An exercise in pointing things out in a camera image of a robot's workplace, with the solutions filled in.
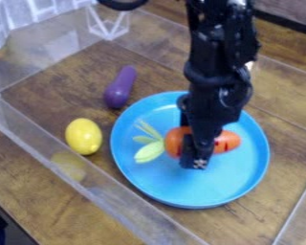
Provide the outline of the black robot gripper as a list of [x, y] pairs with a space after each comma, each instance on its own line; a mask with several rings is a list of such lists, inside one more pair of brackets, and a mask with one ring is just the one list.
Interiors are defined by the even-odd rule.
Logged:
[[254, 26], [254, 0], [186, 0], [190, 53], [183, 76], [189, 94], [177, 99], [179, 125], [194, 141], [211, 141], [238, 120], [253, 88], [246, 64], [261, 44]]

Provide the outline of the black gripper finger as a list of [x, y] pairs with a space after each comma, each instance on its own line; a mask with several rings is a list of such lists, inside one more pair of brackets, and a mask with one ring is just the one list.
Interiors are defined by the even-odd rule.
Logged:
[[193, 136], [186, 134], [181, 143], [181, 167], [186, 169], [206, 169], [213, 149], [214, 141], [195, 143]]

